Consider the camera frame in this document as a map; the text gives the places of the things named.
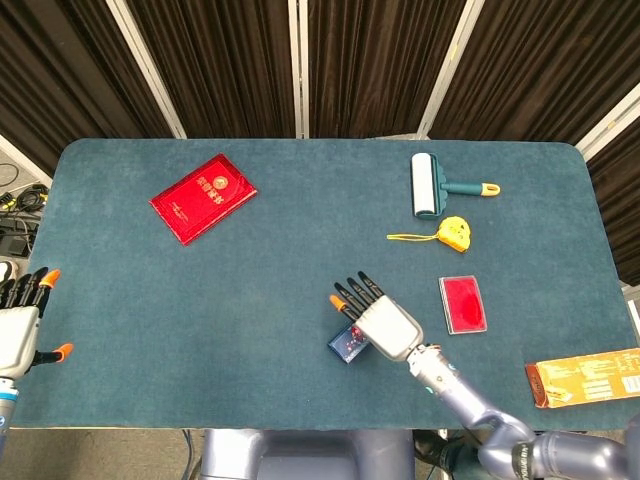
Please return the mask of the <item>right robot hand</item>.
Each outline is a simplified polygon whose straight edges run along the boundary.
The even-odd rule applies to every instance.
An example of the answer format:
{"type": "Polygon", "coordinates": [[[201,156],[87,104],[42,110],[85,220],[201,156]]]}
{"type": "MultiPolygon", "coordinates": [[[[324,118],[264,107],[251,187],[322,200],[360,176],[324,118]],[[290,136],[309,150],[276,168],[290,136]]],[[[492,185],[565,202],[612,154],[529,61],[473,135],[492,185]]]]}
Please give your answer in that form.
{"type": "Polygon", "coordinates": [[[407,361],[423,342],[422,327],[363,271],[358,277],[348,277],[347,286],[335,282],[330,303],[383,356],[394,362],[407,361]]]}

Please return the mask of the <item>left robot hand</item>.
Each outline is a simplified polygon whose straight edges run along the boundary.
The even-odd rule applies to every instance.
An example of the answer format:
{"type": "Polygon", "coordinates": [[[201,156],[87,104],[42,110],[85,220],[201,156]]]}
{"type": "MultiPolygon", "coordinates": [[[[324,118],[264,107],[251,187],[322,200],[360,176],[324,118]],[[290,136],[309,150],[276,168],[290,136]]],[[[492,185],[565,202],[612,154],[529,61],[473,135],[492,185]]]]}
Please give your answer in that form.
{"type": "Polygon", "coordinates": [[[17,279],[1,282],[1,378],[18,380],[34,366],[64,362],[74,345],[52,351],[37,349],[38,336],[59,269],[42,267],[17,279]]]}

